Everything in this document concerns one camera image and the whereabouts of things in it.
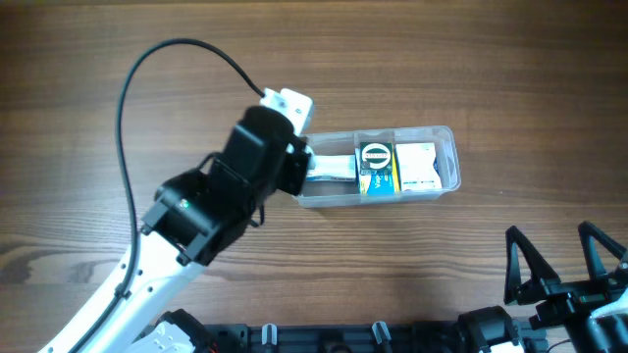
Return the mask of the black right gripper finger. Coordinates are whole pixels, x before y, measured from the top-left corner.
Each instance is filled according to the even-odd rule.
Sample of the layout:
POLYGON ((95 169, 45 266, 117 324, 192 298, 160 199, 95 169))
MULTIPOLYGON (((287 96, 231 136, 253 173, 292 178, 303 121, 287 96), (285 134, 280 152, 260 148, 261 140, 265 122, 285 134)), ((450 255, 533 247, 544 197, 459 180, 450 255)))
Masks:
POLYGON ((532 242, 516 226, 505 232, 506 274, 503 301, 506 305, 528 305, 546 300, 550 287, 560 283, 556 271, 550 266, 532 242), (521 279, 519 256, 522 255, 530 278, 521 279))
POLYGON ((591 280, 608 279, 610 273, 605 269, 602 263, 602 258, 597 250, 596 243, 602 246, 619 261, 622 261, 625 258, 627 248, 612 239, 589 221, 584 221, 578 225, 578 232, 589 278, 591 280))

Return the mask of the white green Panadol box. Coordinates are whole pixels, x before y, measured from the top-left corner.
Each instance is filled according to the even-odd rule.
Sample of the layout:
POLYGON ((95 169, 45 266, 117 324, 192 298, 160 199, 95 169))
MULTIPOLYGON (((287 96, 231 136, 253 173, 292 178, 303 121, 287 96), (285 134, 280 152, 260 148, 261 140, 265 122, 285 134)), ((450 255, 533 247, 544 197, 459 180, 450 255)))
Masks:
POLYGON ((346 181, 356 180, 356 161, 354 155, 316 155, 314 165, 308 168, 307 181, 346 181))

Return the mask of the green Zam-Buk tin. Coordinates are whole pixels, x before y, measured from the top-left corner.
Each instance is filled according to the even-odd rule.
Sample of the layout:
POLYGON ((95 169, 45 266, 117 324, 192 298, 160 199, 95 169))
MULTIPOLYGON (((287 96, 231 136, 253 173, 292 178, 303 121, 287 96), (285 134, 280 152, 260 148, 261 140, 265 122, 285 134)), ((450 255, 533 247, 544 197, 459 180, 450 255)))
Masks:
POLYGON ((358 162, 362 175, 393 172, 393 145, 385 142, 361 142, 358 162))

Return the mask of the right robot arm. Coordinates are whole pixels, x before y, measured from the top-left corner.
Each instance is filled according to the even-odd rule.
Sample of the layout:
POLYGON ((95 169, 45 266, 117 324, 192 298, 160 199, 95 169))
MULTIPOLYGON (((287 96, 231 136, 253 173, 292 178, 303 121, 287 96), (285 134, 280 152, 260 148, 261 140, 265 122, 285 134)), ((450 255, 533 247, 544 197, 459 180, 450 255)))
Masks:
POLYGON ((534 304, 530 328, 563 327, 578 352, 625 352, 627 248, 588 221, 578 232, 589 278, 564 282, 524 233, 510 227, 503 301, 534 304))

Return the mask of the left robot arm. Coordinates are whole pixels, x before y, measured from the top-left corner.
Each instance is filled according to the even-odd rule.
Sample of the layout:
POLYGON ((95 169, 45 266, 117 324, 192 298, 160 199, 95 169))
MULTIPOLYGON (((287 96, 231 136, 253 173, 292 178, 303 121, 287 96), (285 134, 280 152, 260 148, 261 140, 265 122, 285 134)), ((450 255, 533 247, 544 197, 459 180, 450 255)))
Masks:
POLYGON ((46 352, 123 352, 217 255, 254 225, 266 199, 299 194, 310 155, 305 108, 248 108, 223 151, 165 181, 114 270, 46 352))

